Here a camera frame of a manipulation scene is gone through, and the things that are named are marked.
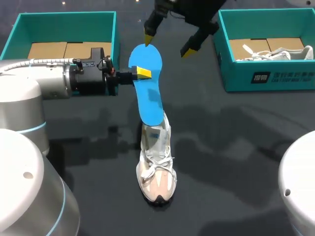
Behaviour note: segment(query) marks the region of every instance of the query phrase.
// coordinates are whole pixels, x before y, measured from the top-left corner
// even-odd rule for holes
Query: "sneaker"
[[[273,52],[262,51],[254,53],[252,49],[243,45],[243,48],[252,55],[251,58],[245,58],[237,61],[257,61],[257,60],[310,60],[314,59],[313,48],[311,46],[306,46],[302,50],[289,50],[285,48],[279,48]]]
[[[144,196],[153,203],[168,202],[176,188],[176,172],[171,155],[171,126],[164,112],[159,126],[142,125],[137,178]]]

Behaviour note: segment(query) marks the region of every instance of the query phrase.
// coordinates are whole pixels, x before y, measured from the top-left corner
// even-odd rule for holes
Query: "teal box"
[[[19,14],[0,59],[27,59],[32,43],[45,42],[110,42],[113,65],[119,68],[115,11]]]
[[[229,43],[299,37],[304,46],[315,48],[313,8],[220,10],[218,23],[214,44],[227,92],[315,89],[315,60],[236,61]],[[254,78],[262,79],[257,83]]]

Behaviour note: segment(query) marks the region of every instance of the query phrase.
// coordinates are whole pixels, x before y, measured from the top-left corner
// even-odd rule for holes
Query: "white cylinder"
[[[297,236],[315,235],[315,131],[295,141],[279,167],[279,189]]]
[[[78,204],[27,137],[0,129],[0,235],[76,236]]]
[[[28,137],[45,155],[49,152],[41,88],[36,80],[0,77],[0,129]]]

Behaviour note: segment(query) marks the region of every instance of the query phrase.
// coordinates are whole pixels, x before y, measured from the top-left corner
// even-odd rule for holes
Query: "cable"
[[[172,17],[176,18],[176,19],[185,19],[185,17],[181,17],[181,16],[174,16],[174,15],[173,15],[173,13],[172,13],[171,11],[169,12],[169,14],[170,14]]]
[[[30,66],[35,64],[47,64],[47,63],[65,63],[65,64],[78,64],[81,62],[79,59],[74,58],[62,58],[62,59],[31,59],[27,61],[21,61],[18,63],[13,63],[7,66],[0,68],[0,74],[8,70],[12,70],[19,67]]]

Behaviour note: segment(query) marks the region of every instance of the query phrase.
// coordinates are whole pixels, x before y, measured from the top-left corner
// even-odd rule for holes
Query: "shoe sole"
[[[138,180],[138,184],[139,184],[139,188],[142,192],[142,195],[144,197],[144,199],[146,200],[147,203],[151,204],[151,205],[154,205],[154,206],[163,206],[165,204],[168,204],[170,203],[172,200],[173,200],[173,196],[174,196],[174,192],[175,192],[175,189],[176,189],[176,182],[175,182],[175,185],[174,185],[174,188],[173,188],[173,192],[172,192],[172,197],[170,197],[170,199],[168,200],[165,200],[161,195],[158,195],[158,197],[152,202],[145,194],[144,192],[142,191],[142,188],[141,188],[141,184],[139,182],[139,176],[138,176],[138,168],[139,168],[139,164],[137,165],[136,167],[136,174],[137,174],[137,180]]]

